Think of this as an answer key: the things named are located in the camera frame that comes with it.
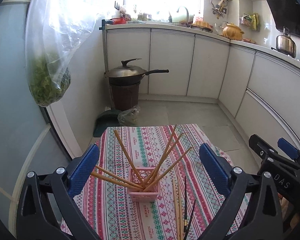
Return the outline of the wooden chopstick on cloth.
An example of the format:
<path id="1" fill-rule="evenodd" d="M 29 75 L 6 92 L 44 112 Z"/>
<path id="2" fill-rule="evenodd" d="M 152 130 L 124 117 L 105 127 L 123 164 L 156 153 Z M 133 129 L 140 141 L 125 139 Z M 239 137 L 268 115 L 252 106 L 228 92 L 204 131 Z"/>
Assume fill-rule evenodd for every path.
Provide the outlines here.
<path id="1" fill-rule="evenodd" d="M 182 208 L 182 199 L 181 199 L 181 189 L 178 187 L 178 204 L 179 204 L 179 235 L 180 239 L 183 239 L 184 234 L 184 221 L 183 221 L 183 208 Z"/>
<path id="2" fill-rule="evenodd" d="M 177 228 L 177 240 L 181 240 L 178 196 L 177 196 L 177 189 L 176 189 L 174 179 L 172 180 L 172 187 L 173 187 L 173 200 L 174 200 L 174 210 L 175 210 L 175 223 Z"/>

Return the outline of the hanging bag of greens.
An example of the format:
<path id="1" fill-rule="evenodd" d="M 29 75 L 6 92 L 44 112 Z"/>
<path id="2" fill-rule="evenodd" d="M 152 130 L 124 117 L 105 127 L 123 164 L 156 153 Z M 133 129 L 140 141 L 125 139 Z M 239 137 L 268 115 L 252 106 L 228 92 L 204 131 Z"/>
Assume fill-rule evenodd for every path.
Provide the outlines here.
<path id="1" fill-rule="evenodd" d="M 27 83 L 40 107 L 59 101 L 69 88 L 69 63 L 92 34 L 95 0 L 31 0 L 26 20 Z"/>

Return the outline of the clear plastic bag on floor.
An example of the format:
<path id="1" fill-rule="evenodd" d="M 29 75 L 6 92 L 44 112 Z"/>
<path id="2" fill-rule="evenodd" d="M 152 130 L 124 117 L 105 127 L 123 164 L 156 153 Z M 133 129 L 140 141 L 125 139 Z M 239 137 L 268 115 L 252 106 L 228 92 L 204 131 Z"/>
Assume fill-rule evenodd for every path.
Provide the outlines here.
<path id="1" fill-rule="evenodd" d="M 138 124 L 138 116 L 141 111 L 139 105 L 135 105 L 132 108 L 122 111 L 118 114 L 117 119 L 122 126 L 136 126 Z"/>

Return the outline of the blurred chopstick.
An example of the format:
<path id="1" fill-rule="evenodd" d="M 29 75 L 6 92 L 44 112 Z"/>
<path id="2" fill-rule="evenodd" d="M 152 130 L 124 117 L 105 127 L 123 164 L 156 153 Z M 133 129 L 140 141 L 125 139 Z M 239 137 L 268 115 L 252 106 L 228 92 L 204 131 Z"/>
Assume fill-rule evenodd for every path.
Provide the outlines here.
<path id="1" fill-rule="evenodd" d="M 170 148 L 168 149 L 168 152 L 166 153 L 166 155 L 165 155 L 165 157 L 164 157 L 164 161 L 165 161 L 166 158 L 169 156 L 169 154 L 170 154 L 171 151 L 174 149 L 175 145 L 179 142 L 179 140 L 181 139 L 182 136 L 183 136 L 183 133 L 181 133 L 181 134 L 175 139 L 175 141 L 174 141 L 173 143 L 172 143 L 172 141 L 171 141 Z M 160 169 L 158 169 L 158 171 L 155 173 L 155 176 L 153 177 L 152 182 L 155 180 L 155 178 L 156 178 L 156 176 L 157 176 L 159 170 L 160 170 Z"/>

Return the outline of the green dustpan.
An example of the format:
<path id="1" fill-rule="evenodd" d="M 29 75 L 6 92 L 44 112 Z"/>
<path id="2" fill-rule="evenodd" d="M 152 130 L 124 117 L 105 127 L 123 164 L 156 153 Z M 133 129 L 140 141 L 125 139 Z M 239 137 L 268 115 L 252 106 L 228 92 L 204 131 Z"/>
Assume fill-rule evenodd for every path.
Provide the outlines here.
<path id="1" fill-rule="evenodd" d="M 93 136 L 99 138 L 108 127 L 121 126 L 118 121 L 120 113 L 121 111 L 117 109 L 110 109 L 101 113 L 95 121 Z"/>

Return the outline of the pink plastic lattice basket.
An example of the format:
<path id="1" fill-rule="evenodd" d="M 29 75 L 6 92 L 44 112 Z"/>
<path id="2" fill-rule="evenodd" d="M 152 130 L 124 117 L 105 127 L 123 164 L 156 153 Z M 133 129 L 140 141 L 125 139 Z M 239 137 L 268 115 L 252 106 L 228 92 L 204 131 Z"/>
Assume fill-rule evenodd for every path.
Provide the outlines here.
<path id="1" fill-rule="evenodd" d="M 137 167 L 136 168 L 145 183 L 145 188 L 147 187 L 147 183 L 145 182 L 146 178 L 150 175 L 150 173 L 154 170 L 154 167 Z M 129 181 L 134 182 L 136 184 L 140 184 L 139 179 L 131 168 L 129 171 Z M 142 202 L 142 203 L 153 203 L 156 201 L 157 197 L 160 194 L 160 186 L 159 183 L 155 184 L 149 192 L 144 192 L 144 189 L 141 191 L 136 191 L 132 189 L 127 189 L 127 194 L 130 196 L 132 202 Z"/>

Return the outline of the black chopstick on cloth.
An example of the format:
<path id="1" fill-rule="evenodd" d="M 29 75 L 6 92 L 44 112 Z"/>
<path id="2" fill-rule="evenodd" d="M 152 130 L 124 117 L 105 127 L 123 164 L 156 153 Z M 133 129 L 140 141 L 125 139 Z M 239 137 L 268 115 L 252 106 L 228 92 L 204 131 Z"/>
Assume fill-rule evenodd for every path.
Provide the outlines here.
<path id="1" fill-rule="evenodd" d="M 184 177 L 184 233 L 187 230 L 187 180 L 186 176 Z"/>

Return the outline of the red basket on counter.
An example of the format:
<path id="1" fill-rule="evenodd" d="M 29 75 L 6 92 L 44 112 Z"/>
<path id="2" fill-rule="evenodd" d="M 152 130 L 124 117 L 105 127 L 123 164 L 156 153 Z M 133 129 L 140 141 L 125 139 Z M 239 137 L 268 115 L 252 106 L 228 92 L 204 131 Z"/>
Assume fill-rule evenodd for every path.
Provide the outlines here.
<path id="1" fill-rule="evenodd" d="M 127 23 L 127 20 L 123 17 L 112 18 L 111 20 L 113 22 L 113 25 L 115 25 L 115 24 L 126 24 Z"/>

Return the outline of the yellow ceramic pot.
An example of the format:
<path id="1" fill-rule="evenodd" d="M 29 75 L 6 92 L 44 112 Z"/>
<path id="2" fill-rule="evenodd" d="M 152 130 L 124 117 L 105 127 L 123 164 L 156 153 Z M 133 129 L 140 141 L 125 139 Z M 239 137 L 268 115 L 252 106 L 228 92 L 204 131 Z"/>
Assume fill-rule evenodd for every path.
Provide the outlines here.
<path id="1" fill-rule="evenodd" d="M 223 28 L 223 36 L 230 39 L 241 41 L 244 35 L 244 31 L 240 27 L 236 26 L 233 23 L 228 23 Z"/>

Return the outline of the black wok with lid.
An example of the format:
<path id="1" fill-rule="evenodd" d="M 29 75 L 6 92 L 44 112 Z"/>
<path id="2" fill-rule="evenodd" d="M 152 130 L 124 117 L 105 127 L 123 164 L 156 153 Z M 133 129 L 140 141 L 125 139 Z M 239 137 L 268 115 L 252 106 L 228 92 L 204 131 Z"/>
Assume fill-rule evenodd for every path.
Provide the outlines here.
<path id="1" fill-rule="evenodd" d="M 121 61 L 121 66 L 107 72 L 110 84 L 115 86 L 130 86 L 139 83 L 145 76 L 150 74 L 169 73 L 168 69 L 145 70 L 139 66 L 129 65 L 129 62 L 140 58 Z"/>

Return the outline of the steel kettle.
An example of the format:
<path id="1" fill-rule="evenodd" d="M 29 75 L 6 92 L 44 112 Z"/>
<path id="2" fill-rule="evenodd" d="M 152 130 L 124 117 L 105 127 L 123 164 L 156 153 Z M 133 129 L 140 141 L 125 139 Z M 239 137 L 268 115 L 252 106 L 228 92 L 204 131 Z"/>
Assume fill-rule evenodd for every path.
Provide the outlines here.
<path id="1" fill-rule="evenodd" d="M 296 44 L 290 36 L 288 28 L 283 27 L 283 33 L 276 37 L 275 48 L 271 47 L 272 50 L 276 50 L 292 58 L 296 58 Z"/>

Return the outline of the grey metal pole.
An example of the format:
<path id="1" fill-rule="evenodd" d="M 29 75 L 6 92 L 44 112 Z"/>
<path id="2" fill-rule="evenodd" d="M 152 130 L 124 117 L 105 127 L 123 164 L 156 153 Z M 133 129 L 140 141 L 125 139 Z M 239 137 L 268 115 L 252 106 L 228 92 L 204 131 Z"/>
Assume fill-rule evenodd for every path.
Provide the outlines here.
<path id="1" fill-rule="evenodd" d="M 102 20 L 101 26 L 99 27 L 99 30 L 102 31 L 102 42 L 103 42 L 103 57 L 104 57 L 104 68 L 105 72 L 109 71 L 108 67 L 108 53 L 107 53 L 107 31 L 106 31 L 106 26 L 107 25 L 112 25 L 113 21 L 112 20 Z"/>

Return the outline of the patterned red green tablecloth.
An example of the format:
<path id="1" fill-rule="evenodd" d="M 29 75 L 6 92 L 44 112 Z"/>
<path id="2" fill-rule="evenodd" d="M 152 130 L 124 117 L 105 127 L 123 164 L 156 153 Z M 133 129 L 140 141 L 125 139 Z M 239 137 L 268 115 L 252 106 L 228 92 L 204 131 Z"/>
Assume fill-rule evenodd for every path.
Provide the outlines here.
<path id="1" fill-rule="evenodd" d="M 74 197 L 101 239 L 197 239 L 224 202 L 199 158 L 210 140 L 196 124 L 109 127 L 96 173 Z"/>

